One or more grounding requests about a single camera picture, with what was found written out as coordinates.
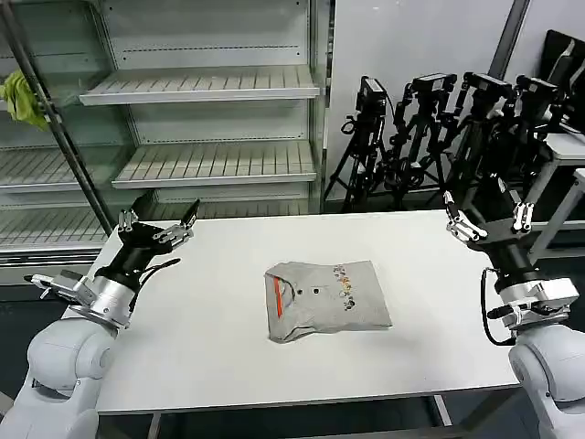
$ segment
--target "white table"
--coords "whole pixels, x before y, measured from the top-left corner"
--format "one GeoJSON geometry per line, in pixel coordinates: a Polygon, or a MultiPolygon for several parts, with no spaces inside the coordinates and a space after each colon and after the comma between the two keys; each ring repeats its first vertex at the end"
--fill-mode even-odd
{"type": "Polygon", "coordinates": [[[548,222],[542,233],[538,235],[537,240],[530,249],[530,261],[536,263],[538,259],[550,257],[580,257],[585,255],[585,249],[556,249],[547,250],[548,245],[552,242],[554,237],[561,229],[566,229],[567,226],[575,228],[575,226],[583,225],[583,220],[567,221],[571,212],[575,209],[577,204],[585,195],[585,169],[577,169],[573,174],[575,183],[570,187],[569,192],[558,205],[557,210],[548,222]]]}
{"type": "Polygon", "coordinates": [[[526,196],[527,203],[537,204],[550,179],[560,166],[585,166],[585,143],[578,134],[549,134],[547,145],[552,160],[547,162],[526,196]]]}
{"type": "MultiPolygon", "coordinates": [[[[489,260],[454,239],[445,224],[442,211],[198,221],[194,239],[153,261],[182,259],[140,293],[131,326],[117,340],[99,412],[348,402],[517,386],[509,348],[490,344],[482,328],[479,286],[489,260]],[[393,327],[314,334],[285,345],[268,339],[266,270],[278,262],[362,260],[374,263],[393,327]]],[[[112,235],[90,274],[120,245],[112,235]]],[[[491,286],[487,296],[488,306],[501,305],[491,286]]],[[[499,323],[493,331],[508,336],[499,323]]]]}

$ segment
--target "gray t-shirt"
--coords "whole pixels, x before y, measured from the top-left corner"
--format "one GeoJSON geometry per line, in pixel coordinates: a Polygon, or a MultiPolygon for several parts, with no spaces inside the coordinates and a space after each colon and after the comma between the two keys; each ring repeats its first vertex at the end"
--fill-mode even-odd
{"type": "Polygon", "coordinates": [[[392,325],[372,262],[279,263],[265,274],[270,338],[392,325]]]}

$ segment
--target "yellow cloth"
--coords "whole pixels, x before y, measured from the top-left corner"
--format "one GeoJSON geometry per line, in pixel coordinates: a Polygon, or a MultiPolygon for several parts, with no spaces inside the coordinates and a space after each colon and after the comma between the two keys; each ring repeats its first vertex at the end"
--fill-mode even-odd
{"type": "Polygon", "coordinates": [[[22,71],[12,72],[4,85],[0,85],[0,98],[6,102],[13,120],[30,123],[41,130],[48,129],[45,116],[22,71]]]}

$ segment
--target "floor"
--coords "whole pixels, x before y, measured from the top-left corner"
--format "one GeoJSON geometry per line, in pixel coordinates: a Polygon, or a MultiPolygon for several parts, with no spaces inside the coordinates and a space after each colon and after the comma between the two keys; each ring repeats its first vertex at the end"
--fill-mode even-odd
{"type": "MultiPolygon", "coordinates": [[[[569,325],[585,331],[585,259],[545,260],[541,270],[551,276],[569,276],[584,294],[572,307],[569,325]]],[[[29,286],[0,287],[0,350],[3,352],[0,391],[16,397],[27,373],[27,345],[32,337],[59,318],[64,305],[38,300],[29,286]]],[[[484,397],[482,393],[445,397],[457,423],[484,397]]],[[[423,399],[339,403],[279,409],[197,412],[167,415],[161,439],[195,437],[284,438],[306,435],[364,433],[432,426],[436,423],[423,399]]],[[[150,416],[102,417],[129,438],[145,438],[150,416]]],[[[473,439],[538,439],[537,418],[524,393],[507,402],[473,439]]]]}

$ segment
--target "printed graphic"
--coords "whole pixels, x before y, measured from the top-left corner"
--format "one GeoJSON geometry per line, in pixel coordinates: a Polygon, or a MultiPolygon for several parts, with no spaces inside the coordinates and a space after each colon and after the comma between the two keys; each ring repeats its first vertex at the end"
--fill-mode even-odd
{"type": "Polygon", "coordinates": [[[335,279],[341,284],[339,297],[345,299],[344,306],[346,307],[346,311],[349,311],[356,305],[356,301],[351,292],[351,280],[347,277],[346,268],[343,265],[335,265],[333,267],[333,274],[335,279]]]}

